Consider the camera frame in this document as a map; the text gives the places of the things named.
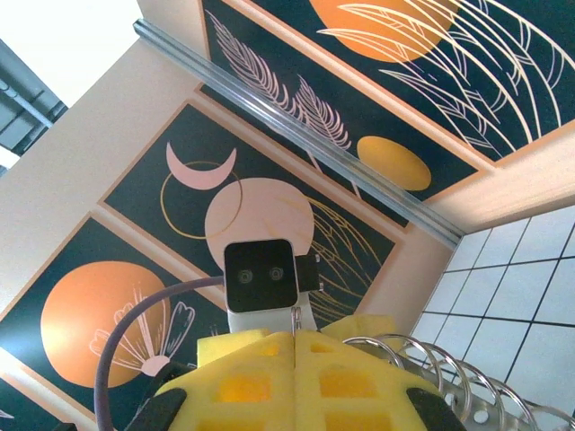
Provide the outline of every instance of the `white tile wall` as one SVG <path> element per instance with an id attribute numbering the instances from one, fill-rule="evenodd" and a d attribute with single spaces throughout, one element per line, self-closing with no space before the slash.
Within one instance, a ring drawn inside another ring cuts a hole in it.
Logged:
<path id="1" fill-rule="evenodd" d="M 574 223 L 575 207 L 531 218 L 512 262 L 559 258 Z"/>
<path id="2" fill-rule="evenodd" d="M 454 314 L 483 316 L 495 289 L 501 281 L 505 267 L 474 269 L 451 311 Z"/>
<path id="3" fill-rule="evenodd" d="M 491 267 L 506 265 L 511 262 L 511 256 L 518 246 L 519 239 L 527 226 L 528 220 L 519 220 L 515 223 L 504 224 L 493 228 L 475 267 Z"/>
<path id="4" fill-rule="evenodd" d="M 559 262 L 535 319 L 575 325 L 575 259 Z"/>
<path id="5" fill-rule="evenodd" d="M 464 286 L 469 271 L 448 272 L 439 280 L 438 286 L 429 299 L 426 312 L 449 312 Z"/>
<path id="6" fill-rule="evenodd" d="M 527 321 L 533 319 L 554 268 L 554 261 L 508 267 L 487 315 Z"/>
<path id="7" fill-rule="evenodd" d="M 417 334 L 431 340 L 442 326 L 436 343 L 455 357 L 466 354 L 528 400 L 572 414 L 574 225 L 575 207 L 567 207 L 464 237 Z M 537 419 L 542 429 L 564 425 Z"/>
<path id="8" fill-rule="evenodd" d="M 472 268 L 489 233 L 490 231 L 487 230 L 466 235 L 457 246 L 456 252 L 447 265 L 447 271 Z"/>

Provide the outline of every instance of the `metal spring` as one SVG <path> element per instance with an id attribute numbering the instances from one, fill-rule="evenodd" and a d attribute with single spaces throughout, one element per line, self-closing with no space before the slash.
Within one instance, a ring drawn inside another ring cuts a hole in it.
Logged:
<path id="1" fill-rule="evenodd" d="M 399 352 L 395 352 L 386 344 L 386 341 L 390 339 L 399 339 L 403 342 Z M 414 337 L 400 334 L 385 334 L 374 338 L 353 337 L 343 342 L 349 345 L 378 347 L 385 352 L 384 358 L 391 364 L 436 384 L 439 392 L 446 398 L 447 404 L 468 431 L 541 431 L 537 425 L 535 413 L 552 415 L 564 422 L 564 425 L 553 431 L 575 430 L 575 419 L 570 415 L 552 407 L 540 406 L 524 400 L 505 383 L 487 377 L 474 366 L 455 359 L 444 349 L 434 344 L 424 343 Z M 417 365 L 403 356 L 402 352 L 409 347 L 415 347 L 424 353 L 430 363 L 429 367 Z M 458 384 L 444 379 L 445 372 L 441 366 L 445 364 L 450 365 L 456 371 L 456 378 L 459 379 Z M 472 384 L 477 384 L 487 390 L 493 398 L 493 403 L 473 394 Z M 502 396 L 510 398 L 519 406 L 522 411 L 520 418 L 506 411 Z"/>

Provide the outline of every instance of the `purple cable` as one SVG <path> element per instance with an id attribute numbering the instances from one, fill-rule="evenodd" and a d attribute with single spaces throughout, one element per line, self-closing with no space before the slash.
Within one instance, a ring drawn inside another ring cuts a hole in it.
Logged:
<path id="1" fill-rule="evenodd" d="M 98 426 L 99 431 L 114 431 L 114 425 L 112 424 L 110 413 L 110 399 L 108 396 L 108 379 L 110 378 L 110 368 L 114 353 L 116 352 L 116 348 L 122 340 L 124 333 L 128 330 L 129 325 L 137 319 L 137 316 L 145 312 L 148 308 L 166 298 L 169 298 L 170 296 L 182 294 L 201 287 L 223 284 L 223 277 L 206 277 L 166 287 L 164 290 L 148 296 L 144 301 L 136 304 L 136 306 L 131 309 L 121 321 L 119 321 L 106 342 L 106 346 L 100 356 L 100 362 L 98 363 L 98 370 L 96 372 L 96 383 L 93 391 L 93 405 L 96 414 L 96 425 Z"/>

